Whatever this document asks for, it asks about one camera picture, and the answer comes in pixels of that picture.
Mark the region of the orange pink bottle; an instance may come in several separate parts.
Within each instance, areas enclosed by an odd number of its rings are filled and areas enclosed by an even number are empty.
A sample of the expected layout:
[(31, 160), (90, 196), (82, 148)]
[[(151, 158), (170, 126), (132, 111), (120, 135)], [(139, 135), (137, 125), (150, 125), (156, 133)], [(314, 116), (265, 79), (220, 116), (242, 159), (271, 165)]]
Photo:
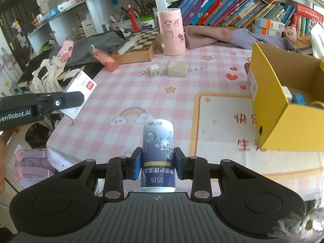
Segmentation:
[(117, 60), (113, 59), (109, 54), (101, 49), (97, 49), (94, 45), (90, 45), (90, 54), (110, 72), (115, 71), (119, 66)]

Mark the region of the pink checked tablecloth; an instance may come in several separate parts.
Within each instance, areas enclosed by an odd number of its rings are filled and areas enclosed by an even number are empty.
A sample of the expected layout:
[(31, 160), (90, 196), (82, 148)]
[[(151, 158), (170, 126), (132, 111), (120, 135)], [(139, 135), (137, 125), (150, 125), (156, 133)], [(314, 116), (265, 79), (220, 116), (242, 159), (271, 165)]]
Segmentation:
[(152, 77), (149, 63), (101, 70), (96, 88), (75, 119), (64, 117), (47, 142), (57, 170), (85, 159), (106, 163), (142, 145), (143, 125), (173, 123), (174, 144), (211, 163), (232, 159), (312, 200), (321, 191), (323, 153), (260, 149), (244, 66), (250, 50), (206, 46), (176, 57), (186, 77)]

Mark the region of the white red paper card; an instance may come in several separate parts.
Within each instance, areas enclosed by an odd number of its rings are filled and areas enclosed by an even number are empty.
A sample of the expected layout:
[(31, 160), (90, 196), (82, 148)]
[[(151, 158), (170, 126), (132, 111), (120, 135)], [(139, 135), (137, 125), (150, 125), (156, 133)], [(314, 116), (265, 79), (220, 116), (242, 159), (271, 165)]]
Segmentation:
[(80, 71), (64, 90), (64, 105), (60, 111), (71, 119), (76, 119), (85, 102), (97, 84), (84, 71)]

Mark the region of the white charger plug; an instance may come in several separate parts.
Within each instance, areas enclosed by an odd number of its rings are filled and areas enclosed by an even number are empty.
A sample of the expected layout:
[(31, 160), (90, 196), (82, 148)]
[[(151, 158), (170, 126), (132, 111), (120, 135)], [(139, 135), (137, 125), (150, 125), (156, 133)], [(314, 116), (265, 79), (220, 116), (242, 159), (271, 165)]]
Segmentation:
[(285, 94), (288, 103), (293, 103), (293, 95), (287, 86), (282, 86), (283, 93)]

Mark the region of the blue object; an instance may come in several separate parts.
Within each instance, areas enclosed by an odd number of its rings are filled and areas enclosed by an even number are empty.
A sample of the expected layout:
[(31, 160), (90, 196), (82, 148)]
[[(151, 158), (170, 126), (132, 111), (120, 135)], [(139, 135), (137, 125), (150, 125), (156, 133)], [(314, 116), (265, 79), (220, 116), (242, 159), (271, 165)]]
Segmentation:
[(293, 95), (293, 103), (297, 105), (307, 106), (306, 100), (301, 93)]

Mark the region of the wooden chess board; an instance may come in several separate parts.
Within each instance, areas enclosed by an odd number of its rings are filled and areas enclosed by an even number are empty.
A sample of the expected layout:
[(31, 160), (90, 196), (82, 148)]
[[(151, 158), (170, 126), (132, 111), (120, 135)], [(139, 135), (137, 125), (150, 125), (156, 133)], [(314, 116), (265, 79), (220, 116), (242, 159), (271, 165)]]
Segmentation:
[(160, 46), (158, 28), (146, 29), (134, 33), (111, 57), (119, 64), (150, 62)]

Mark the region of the yellow tape roll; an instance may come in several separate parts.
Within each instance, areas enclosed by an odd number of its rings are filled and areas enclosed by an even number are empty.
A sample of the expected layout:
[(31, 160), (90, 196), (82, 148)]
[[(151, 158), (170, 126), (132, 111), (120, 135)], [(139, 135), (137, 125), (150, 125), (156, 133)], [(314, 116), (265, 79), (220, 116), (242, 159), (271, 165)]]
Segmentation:
[(310, 107), (314, 107), (314, 108), (319, 108), (319, 109), (324, 109), (324, 102), (321, 101), (312, 101), (309, 104)]

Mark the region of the pink pig plush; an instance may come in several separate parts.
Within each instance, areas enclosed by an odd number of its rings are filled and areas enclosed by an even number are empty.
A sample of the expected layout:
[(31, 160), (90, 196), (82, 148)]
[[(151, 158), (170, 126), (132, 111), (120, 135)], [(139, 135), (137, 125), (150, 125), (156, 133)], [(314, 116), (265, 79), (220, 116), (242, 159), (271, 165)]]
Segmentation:
[(284, 36), (289, 39), (292, 43), (297, 40), (295, 24), (287, 26), (284, 31)]

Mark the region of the pink cylinder container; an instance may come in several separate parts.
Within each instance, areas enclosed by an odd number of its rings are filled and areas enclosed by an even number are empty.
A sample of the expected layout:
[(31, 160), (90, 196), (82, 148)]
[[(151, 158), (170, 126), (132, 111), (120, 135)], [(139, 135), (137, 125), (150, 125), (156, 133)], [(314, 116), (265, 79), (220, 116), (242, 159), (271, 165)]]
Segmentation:
[(162, 52), (178, 56), (186, 51), (181, 9), (168, 8), (157, 12)]

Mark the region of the orange white box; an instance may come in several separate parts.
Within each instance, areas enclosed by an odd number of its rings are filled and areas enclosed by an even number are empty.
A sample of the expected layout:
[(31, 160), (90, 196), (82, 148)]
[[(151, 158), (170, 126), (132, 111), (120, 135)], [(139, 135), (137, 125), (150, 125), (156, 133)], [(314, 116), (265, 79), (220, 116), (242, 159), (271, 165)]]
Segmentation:
[(281, 31), (281, 32), (285, 30), (285, 24), (279, 21), (274, 21), (274, 20), (261, 18), (261, 17), (255, 18), (255, 25), (260, 28)]
[(282, 32), (277, 31), (277, 30), (272, 30), (272, 29), (266, 29), (266, 28), (260, 28), (256, 26), (255, 24), (252, 24), (252, 32), (253, 33), (258, 33), (261, 35), (269, 35), (269, 36), (275, 36), (277, 38), (282, 37)]

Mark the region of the red figurine pen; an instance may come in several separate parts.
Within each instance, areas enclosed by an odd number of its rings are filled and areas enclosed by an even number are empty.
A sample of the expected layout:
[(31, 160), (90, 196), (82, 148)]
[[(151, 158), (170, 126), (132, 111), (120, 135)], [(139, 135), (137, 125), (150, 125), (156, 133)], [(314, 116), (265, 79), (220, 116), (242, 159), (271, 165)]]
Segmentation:
[(130, 3), (127, 4), (127, 7), (128, 7), (128, 12), (129, 12), (133, 32), (138, 32), (139, 28), (137, 26), (136, 19), (135, 19), (135, 16), (134, 16), (134, 13), (133, 13)]

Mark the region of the red thick dictionary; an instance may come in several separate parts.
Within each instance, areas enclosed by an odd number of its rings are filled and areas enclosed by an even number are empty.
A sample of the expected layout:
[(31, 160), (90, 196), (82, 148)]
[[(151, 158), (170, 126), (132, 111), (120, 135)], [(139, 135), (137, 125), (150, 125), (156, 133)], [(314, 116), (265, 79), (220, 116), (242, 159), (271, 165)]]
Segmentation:
[(300, 3), (296, 4), (296, 13), (301, 15), (307, 19), (310, 19), (314, 22), (318, 22), (320, 24), (323, 23), (323, 15), (318, 13), (317, 11), (303, 5)]

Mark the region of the orange white box upper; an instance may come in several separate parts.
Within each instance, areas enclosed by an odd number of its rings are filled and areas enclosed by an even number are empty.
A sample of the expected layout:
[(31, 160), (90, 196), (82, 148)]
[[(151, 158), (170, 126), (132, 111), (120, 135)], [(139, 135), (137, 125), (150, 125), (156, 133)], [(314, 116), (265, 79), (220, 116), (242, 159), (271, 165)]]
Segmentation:
[(279, 21), (274, 21), (274, 20), (261, 18), (261, 17), (255, 18), (255, 25), (260, 28), (281, 31), (281, 32), (285, 30), (285, 24)]

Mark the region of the orange white box lower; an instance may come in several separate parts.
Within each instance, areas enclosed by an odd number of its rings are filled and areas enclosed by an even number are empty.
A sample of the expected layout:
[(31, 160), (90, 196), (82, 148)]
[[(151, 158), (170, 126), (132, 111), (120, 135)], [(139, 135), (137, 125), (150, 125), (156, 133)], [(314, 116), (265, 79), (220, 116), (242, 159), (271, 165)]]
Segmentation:
[(277, 38), (282, 37), (282, 32), (277, 31), (277, 30), (272, 30), (272, 29), (266, 29), (266, 28), (260, 28), (256, 26), (255, 24), (252, 24), (252, 32), (253, 33), (258, 33), (261, 35), (269, 35), (269, 36), (275, 36)]

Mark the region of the beige foam block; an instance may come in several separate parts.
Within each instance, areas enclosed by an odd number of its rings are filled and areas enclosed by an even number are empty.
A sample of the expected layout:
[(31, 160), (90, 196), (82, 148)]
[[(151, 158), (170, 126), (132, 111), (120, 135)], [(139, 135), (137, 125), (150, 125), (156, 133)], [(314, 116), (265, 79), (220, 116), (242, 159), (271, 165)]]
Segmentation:
[(187, 62), (171, 61), (167, 67), (167, 75), (170, 77), (186, 77), (188, 73)]

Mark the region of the white small plug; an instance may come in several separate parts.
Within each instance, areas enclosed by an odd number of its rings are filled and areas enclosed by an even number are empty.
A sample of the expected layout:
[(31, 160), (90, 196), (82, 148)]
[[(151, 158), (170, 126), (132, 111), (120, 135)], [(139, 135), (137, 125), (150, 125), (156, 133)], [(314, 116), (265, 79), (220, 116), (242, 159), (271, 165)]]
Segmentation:
[(161, 71), (159, 69), (158, 64), (150, 65), (149, 72), (150, 72), (151, 77), (157, 77), (157, 76), (161, 75)]

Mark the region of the yellow cardboard box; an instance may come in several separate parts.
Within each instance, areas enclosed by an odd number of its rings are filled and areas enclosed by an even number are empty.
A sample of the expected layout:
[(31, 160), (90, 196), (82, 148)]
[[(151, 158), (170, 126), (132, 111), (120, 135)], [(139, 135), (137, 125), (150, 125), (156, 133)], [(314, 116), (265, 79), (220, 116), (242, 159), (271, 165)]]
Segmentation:
[[(323, 109), (309, 106), (323, 102), (323, 60), (255, 42), (247, 82), (261, 148), (323, 150)], [(307, 106), (288, 103), (282, 86)]]

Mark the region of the pink purple cloth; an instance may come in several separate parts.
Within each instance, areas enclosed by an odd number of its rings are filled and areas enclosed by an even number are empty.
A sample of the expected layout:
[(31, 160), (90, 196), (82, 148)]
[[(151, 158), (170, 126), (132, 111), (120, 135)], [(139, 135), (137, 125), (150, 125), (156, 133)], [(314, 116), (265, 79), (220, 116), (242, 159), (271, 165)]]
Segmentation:
[(190, 50), (220, 45), (251, 50), (255, 42), (277, 46), (280, 49), (295, 52), (292, 42), (286, 38), (252, 33), (248, 29), (213, 28), (209, 26), (188, 26), (184, 31), (186, 47)]

